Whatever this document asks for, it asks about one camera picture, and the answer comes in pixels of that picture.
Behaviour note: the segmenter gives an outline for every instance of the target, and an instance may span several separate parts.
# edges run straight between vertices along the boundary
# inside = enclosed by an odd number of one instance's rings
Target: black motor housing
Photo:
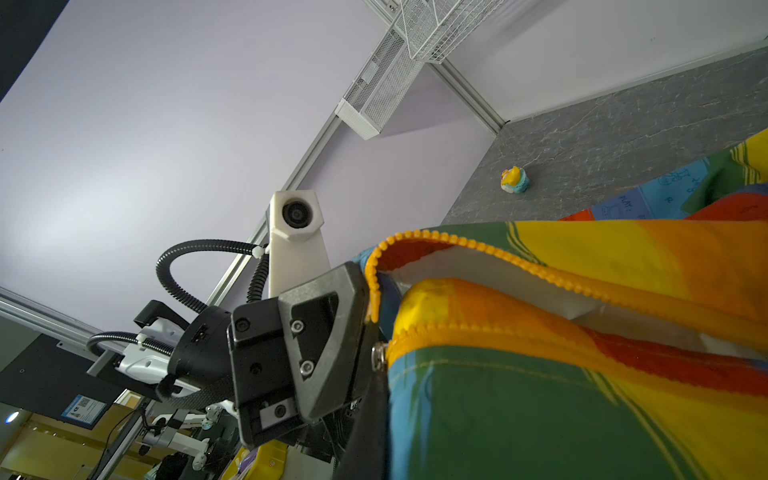
[[[168,362],[168,373],[198,388],[231,374],[227,327],[231,314],[209,306],[184,330]]]

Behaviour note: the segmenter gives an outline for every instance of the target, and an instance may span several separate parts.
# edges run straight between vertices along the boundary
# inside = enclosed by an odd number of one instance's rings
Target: white wall
[[[508,0],[451,61],[506,120],[762,41],[766,0]]]
[[[317,192],[331,266],[396,232],[439,225],[492,142],[428,68],[379,136],[364,141],[342,125],[302,184]],[[233,286],[226,308],[245,301],[253,268]]]
[[[245,240],[382,32],[356,0],[70,0],[0,103],[0,285],[102,329],[189,316],[157,257]],[[205,299],[231,260],[174,274]]]

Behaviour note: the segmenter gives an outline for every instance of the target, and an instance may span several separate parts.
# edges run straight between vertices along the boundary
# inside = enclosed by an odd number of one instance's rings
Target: fabric
[[[768,131],[725,152],[598,208],[656,220],[454,225],[362,253],[369,321],[392,332],[389,477],[765,476]],[[655,322],[695,346],[637,333]]]
[[[763,131],[735,147],[695,161],[563,220],[686,218],[742,187],[766,181],[767,171],[768,131]]]

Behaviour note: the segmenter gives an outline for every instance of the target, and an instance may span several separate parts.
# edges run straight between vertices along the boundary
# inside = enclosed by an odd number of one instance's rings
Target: black panel
[[[0,100],[38,50],[67,0],[0,0]]]
[[[40,335],[0,372],[0,402],[93,429],[123,389],[88,375],[93,362],[57,344],[58,340]],[[78,395],[107,404],[90,425],[62,416]]]

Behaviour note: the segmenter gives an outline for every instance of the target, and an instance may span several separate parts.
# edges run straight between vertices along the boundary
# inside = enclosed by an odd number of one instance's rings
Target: wire mesh basket
[[[505,0],[402,0],[408,53],[442,63]]]
[[[378,135],[423,66],[408,54],[399,13],[339,102],[336,115],[366,140]]]

